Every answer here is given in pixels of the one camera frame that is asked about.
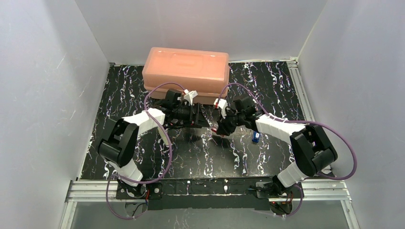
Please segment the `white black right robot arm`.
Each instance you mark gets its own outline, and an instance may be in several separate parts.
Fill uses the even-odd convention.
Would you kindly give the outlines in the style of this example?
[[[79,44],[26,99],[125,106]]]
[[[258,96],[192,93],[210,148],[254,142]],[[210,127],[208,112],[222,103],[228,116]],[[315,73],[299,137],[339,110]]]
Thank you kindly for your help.
[[[338,158],[320,125],[278,121],[257,109],[248,96],[238,97],[231,105],[225,99],[216,99],[214,107],[220,112],[217,123],[212,128],[217,135],[229,136],[236,127],[245,126],[291,145],[294,162],[272,178],[271,187],[278,192],[316,175]]]

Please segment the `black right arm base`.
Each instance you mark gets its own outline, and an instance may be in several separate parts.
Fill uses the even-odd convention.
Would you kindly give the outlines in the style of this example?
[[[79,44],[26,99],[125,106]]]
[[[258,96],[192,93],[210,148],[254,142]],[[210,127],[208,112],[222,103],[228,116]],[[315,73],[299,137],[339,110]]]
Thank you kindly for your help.
[[[303,197],[301,191],[296,186],[284,187],[270,181],[256,182],[252,188],[260,199],[283,198],[286,201],[290,201]]]

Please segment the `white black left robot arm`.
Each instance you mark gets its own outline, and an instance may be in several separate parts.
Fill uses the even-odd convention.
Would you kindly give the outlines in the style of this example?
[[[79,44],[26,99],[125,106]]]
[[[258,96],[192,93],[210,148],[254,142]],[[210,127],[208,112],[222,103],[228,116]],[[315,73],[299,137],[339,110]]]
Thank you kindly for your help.
[[[172,142],[167,130],[209,127],[201,104],[194,101],[197,95],[196,91],[169,89],[165,98],[139,114],[117,120],[108,119],[96,147],[98,154],[114,167],[124,183],[132,187],[144,184],[143,174],[133,159],[138,137],[149,130],[158,129],[172,159]]]

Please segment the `red white staple box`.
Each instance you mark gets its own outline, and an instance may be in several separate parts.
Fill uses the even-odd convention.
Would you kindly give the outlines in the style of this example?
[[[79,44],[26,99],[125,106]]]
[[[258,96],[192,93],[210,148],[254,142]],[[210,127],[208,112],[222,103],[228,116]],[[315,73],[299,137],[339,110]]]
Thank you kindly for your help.
[[[214,125],[212,126],[212,128],[211,128],[211,131],[214,132],[214,133],[217,133],[218,127],[219,127],[218,124],[214,124]]]

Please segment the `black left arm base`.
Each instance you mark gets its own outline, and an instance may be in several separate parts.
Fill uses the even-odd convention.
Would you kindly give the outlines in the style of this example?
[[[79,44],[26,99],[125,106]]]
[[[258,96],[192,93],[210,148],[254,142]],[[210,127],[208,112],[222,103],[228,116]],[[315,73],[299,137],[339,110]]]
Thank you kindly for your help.
[[[138,184],[136,187],[130,186],[125,182],[118,181],[116,199],[161,199],[163,195],[163,186],[161,183]]]

